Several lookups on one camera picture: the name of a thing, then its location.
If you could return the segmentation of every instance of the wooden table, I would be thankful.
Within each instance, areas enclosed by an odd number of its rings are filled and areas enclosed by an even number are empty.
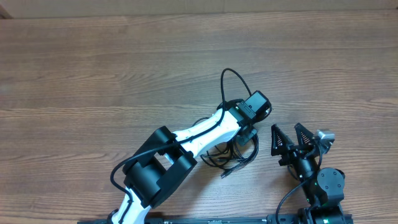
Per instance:
[[[112,168],[158,127],[211,115],[226,67],[274,106],[257,125],[258,157],[222,180],[199,163],[153,212],[274,213],[297,182],[271,157],[270,127],[295,140],[301,122],[336,133],[323,167],[346,174],[344,211],[396,223],[397,12],[0,20],[0,223],[106,217],[123,198]],[[247,97],[236,77],[224,82],[227,99]],[[300,190],[281,213],[306,206]]]

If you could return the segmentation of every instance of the white arm segment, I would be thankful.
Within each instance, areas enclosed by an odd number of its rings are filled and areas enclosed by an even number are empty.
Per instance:
[[[193,135],[199,134],[214,126],[221,118],[223,109],[219,109],[211,118],[195,125],[192,128],[183,131],[175,131],[176,140],[181,141]],[[225,111],[224,118],[219,126],[190,142],[183,143],[181,146],[188,152],[193,153],[193,157],[202,154],[204,151],[216,146],[222,142],[227,142],[235,137],[236,133],[241,129],[236,118],[229,112]]]
[[[181,141],[187,139],[211,128],[217,123],[218,120],[220,120],[222,112],[222,109],[219,109],[211,118],[195,125],[194,127],[183,131],[174,132],[174,134],[177,135],[176,140]],[[182,144],[182,147],[187,152],[191,151],[193,153],[193,157],[196,157],[203,151],[208,150],[213,146],[231,140],[233,137],[235,137],[236,133],[238,133],[240,129],[241,127],[239,127],[238,121],[235,119],[235,117],[230,112],[225,111],[224,118],[219,126],[211,130],[209,133],[200,136],[199,138]],[[171,163],[173,163],[167,154],[165,154],[165,157]],[[144,224],[144,219],[150,210],[150,206],[143,208],[137,195],[135,195],[135,193],[129,188],[126,188],[126,190],[130,191],[133,203],[123,219],[123,224]],[[128,200],[129,196],[125,195],[119,211],[112,217],[113,224],[119,224],[119,220],[127,207]]]
[[[123,224],[144,224],[144,219],[150,210],[150,206],[143,208],[141,206],[141,200],[139,200],[137,195],[135,195],[135,193],[127,187],[126,190],[130,191],[133,203],[131,204],[129,211],[126,213],[126,215],[123,218]],[[126,194],[124,196],[122,204],[120,205],[119,211],[112,216],[113,224],[119,224],[119,220],[122,217],[123,212],[127,208],[128,201],[129,201],[129,196]]]

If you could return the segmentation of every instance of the wooden table top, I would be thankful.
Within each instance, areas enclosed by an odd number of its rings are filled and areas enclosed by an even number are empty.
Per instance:
[[[124,197],[112,168],[158,127],[211,115],[226,67],[274,107],[257,124],[256,160],[225,179],[199,162],[153,212],[274,213],[297,182],[271,157],[271,125],[295,140],[301,122],[336,133],[322,167],[345,172],[345,213],[396,223],[397,12],[0,20],[0,223],[105,218]],[[227,100],[248,96],[236,77],[224,82]],[[281,213],[306,206],[299,190]]]

